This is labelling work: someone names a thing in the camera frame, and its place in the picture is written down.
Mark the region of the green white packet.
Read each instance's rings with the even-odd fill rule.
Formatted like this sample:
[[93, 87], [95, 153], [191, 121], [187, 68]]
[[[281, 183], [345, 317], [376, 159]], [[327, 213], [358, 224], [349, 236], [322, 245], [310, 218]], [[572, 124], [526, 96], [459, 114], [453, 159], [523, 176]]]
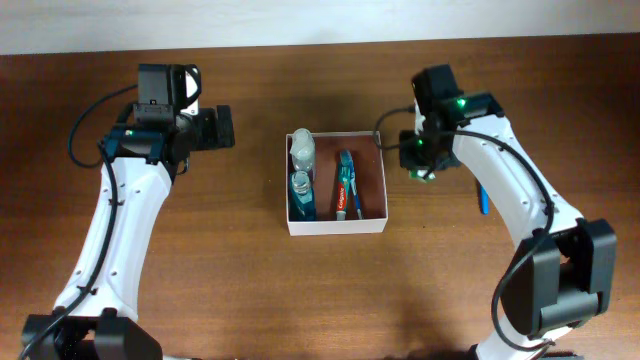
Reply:
[[433, 171], [420, 169], [410, 170], [409, 177], [422, 183], [431, 182], [436, 178]]

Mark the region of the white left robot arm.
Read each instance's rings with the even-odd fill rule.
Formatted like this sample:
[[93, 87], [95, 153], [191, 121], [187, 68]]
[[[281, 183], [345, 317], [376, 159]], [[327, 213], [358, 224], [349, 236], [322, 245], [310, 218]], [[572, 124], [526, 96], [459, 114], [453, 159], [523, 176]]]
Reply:
[[159, 211], [196, 151], [235, 144], [231, 109], [202, 108], [194, 64], [142, 64], [128, 103], [98, 143], [100, 192], [74, 271], [47, 315], [27, 317], [22, 359], [162, 359], [138, 325], [138, 293]]

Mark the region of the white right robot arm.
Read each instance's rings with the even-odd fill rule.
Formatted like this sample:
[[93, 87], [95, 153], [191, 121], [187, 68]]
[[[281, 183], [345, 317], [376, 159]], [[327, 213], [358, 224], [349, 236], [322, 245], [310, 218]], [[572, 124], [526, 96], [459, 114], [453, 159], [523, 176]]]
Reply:
[[416, 125], [401, 134], [401, 164], [428, 179], [466, 166], [487, 192], [514, 243], [492, 295], [493, 333], [471, 359], [539, 359], [610, 304], [617, 238], [559, 195], [516, 139], [489, 93], [418, 90]]

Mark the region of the red green toothpaste tube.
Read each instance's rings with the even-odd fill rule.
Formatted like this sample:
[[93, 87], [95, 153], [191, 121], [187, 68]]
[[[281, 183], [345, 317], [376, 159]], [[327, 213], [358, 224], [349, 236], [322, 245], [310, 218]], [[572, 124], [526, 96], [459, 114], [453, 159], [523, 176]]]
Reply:
[[354, 179], [353, 158], [349, 150], [340, 152], [340, 166], [338, 176], [338, 199], [336, 206], [336, 219], [344, 221], [347, 215], [349, 193]]

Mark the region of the clear bottle purple liquid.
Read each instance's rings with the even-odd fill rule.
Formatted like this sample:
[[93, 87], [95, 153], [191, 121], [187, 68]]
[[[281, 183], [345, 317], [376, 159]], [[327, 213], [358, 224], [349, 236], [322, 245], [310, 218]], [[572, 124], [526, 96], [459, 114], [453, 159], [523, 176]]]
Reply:
[[312, 133], [306, 128], [299, 128], [292, 134], [289, 150], [292, 165], [296, 171], [307, 173], [311, 181], [315, 180], [316, 149]]

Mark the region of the teal mouthwash bottle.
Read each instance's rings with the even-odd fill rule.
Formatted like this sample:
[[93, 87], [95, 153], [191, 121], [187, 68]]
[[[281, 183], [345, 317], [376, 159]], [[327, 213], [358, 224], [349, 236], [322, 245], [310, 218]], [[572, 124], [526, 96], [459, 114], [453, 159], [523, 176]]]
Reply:
[[315, 195], [311, 179], [305, 171], [296, 171], [290, 175], [290, 194], [294, 218], [298, 221], [316, 221]]

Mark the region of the blue disposable razor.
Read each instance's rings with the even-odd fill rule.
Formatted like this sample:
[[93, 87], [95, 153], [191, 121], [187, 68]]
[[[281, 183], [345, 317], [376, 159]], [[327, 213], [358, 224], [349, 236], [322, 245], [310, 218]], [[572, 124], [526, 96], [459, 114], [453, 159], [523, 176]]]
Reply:
[[482, 185], [479, 185], [479, 203], [481, 213], [483, 215], [488, 215], [490, 211], [489, 196]]

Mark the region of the blue white toothbrush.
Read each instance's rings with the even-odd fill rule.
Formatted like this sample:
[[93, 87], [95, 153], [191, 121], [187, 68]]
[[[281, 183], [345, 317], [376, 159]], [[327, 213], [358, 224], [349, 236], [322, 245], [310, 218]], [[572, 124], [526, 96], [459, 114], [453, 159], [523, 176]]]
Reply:
[[356, 172], [355, 172], [355, 165], [354, 165], [354, 179], [352, 180], [352, 188], [350, 190], [350, 193], [353, 195], [353, 200], [355, 203], [355, 209], [356, 209], [356, 213], [358, 216], [359, 220], [363, 220], [364, 216], [362, 213], [362, 208], [361, 208], [361, 202], [360, 202], [360, 197], [357, 191], [357, 186], [356, 186]]

